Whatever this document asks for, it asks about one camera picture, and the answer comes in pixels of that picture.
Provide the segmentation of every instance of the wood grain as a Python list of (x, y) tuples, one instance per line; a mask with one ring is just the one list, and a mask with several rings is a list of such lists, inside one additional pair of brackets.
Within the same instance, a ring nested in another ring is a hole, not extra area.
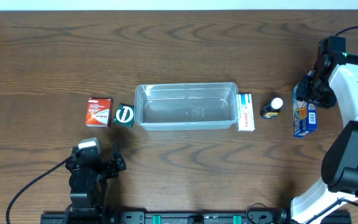
[[(25, 184), (97, 137), (108, 157), (121, 140), (128, 169), (108, 203), (157, 210), (288, 207), (319, 178), (342, 129), (338, 107), (318, 109), (319, 129), (292, 133), (291, 91), (316, 60), (318, 42), (358, 25), (358, 11), (0, 12), (0, 223)], [(358, 31), (346, 34), (358, 54)], [(235, 82), (252, 93), (256, 130), (146, 132), (88, 128), (89, 97), (133, 104), (146, 83)], [(258, 110), (284, 99), (271, 121)], [(39, 223), (69, 203), (60, 168), (14, 205), (13, 223)], [(358, 208), (346, 207), (355, 223)]]

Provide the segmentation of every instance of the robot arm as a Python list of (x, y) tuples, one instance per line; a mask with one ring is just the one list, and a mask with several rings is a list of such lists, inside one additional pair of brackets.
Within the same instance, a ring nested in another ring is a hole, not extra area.
[(358, 200), (358, 55), (346, 53), (346, 40), (330, 36), (319, 43), (313, 76), (298, 85), (297, 100), (323, 108), (338, 101), (344, 129), (323, 159), (321, 178), (291, 202), (291, 218), (320, 223), (344, 205)]

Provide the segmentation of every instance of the white bottle cap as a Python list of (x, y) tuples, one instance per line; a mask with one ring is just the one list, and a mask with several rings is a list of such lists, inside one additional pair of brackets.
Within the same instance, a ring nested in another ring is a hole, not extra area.
[(274, 98), (270, 105), (272, 106), (273, 109), (278, 110), (283, 106), (283, 100), (279, 97)]

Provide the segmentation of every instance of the clear plastic container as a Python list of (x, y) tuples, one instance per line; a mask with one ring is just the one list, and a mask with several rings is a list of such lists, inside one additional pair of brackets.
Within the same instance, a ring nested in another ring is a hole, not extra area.
[(234, 83), (139, 85), (135, 122), (147, 131), (226, 129), (238, 120)]

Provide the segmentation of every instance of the small bottle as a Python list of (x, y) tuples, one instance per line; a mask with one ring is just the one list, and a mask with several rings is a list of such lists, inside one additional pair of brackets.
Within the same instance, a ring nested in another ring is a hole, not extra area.
[(278, 113), (281, 111), (281, 107), (283, 106), (283, 100), (279, 97), (274, 98), (269, 105), (263, 107), (260, 115), (265, 119), (273, 119)]

